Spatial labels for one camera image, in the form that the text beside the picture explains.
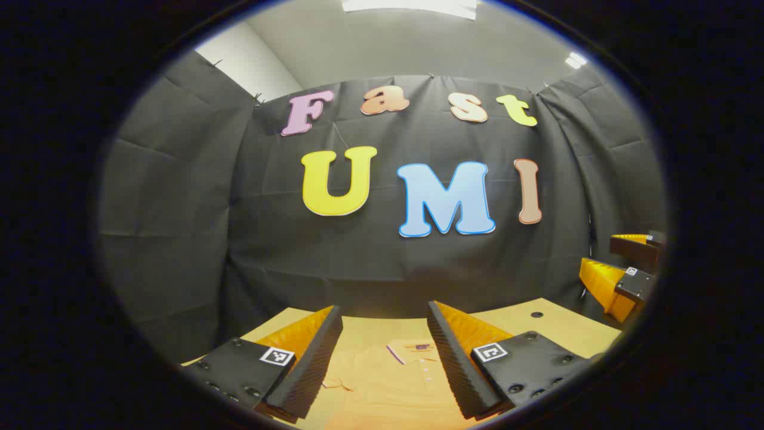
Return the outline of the large ceiling light panel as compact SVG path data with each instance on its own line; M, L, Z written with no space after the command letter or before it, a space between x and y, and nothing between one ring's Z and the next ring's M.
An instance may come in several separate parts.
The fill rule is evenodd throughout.
M342 0L345 12L360 12L382 9L408 9L428 11L446 16L476 19L478 0Z

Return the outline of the orange T-shirt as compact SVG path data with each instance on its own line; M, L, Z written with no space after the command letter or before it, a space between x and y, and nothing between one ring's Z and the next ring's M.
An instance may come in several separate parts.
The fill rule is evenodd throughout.
M432 339L336 352L303 430L467 430Z

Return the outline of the black backdrop cloth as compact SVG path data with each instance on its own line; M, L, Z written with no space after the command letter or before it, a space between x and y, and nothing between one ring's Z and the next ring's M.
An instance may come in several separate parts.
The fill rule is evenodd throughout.
M308 133L290 96L262 105L205 58L170 66L104 164L99 239L111 285L153 346L182 362L285 308L421 318L428 300L488 311L551 300L588 317L581 258L668 228L658 139L616 85L581 69L532 94L458 77L320 85ZM486 164L485 236L403 238L398 168L448 183Z

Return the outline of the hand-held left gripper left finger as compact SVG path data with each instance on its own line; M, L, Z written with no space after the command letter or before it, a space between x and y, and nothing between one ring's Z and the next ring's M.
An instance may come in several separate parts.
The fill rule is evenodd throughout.
M340 308L328 306L257 341L232 338L182 373L224 402L294 423L316 400L342 329Z

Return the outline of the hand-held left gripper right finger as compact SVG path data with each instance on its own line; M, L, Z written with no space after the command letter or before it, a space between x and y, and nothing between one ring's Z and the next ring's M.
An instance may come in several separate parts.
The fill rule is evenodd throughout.
M427 325L461 413L477 421L548 397L603 353L603 324L550 300L475 314L432 300Z

